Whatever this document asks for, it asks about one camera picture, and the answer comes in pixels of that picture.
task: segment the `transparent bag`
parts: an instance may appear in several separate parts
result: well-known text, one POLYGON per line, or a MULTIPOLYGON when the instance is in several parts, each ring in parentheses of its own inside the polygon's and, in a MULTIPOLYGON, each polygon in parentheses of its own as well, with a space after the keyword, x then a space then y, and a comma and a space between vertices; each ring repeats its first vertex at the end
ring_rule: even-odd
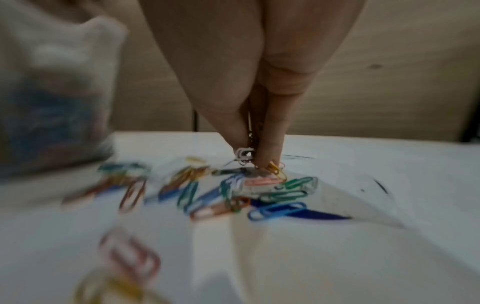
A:
POLYGON ((105 159, 121 23, 77 24, 0 0, 0 176, 105 159))

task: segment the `wooden wall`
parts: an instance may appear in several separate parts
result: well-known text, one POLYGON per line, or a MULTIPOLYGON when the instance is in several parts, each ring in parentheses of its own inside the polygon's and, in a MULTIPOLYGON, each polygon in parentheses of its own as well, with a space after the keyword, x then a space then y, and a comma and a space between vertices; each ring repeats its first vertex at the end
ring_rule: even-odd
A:
MULTIPOLYGON (((117 129, 191 130, 190 105, 136 0, 106 3, 131 30, 117 129)), ((457 140, 480 93, 479 33, 479 0, 370 0, 290 133, 457 140)), ((212 130, 203 118, 199 129, 212 130)))

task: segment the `wood panel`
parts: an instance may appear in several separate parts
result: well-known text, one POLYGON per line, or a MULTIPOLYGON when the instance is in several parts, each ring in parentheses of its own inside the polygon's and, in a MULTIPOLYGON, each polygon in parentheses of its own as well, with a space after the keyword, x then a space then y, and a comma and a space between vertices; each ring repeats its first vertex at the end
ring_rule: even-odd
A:
POLYGON ((289 132, 457 140, 479 93, 479 33, 478 0, 369 0, 289 132))
POLYGON ((118 76, 113 126, 117 130, 191 131, 191 105, 138 2, 104 0, 103 4, 130 30, 118 76))

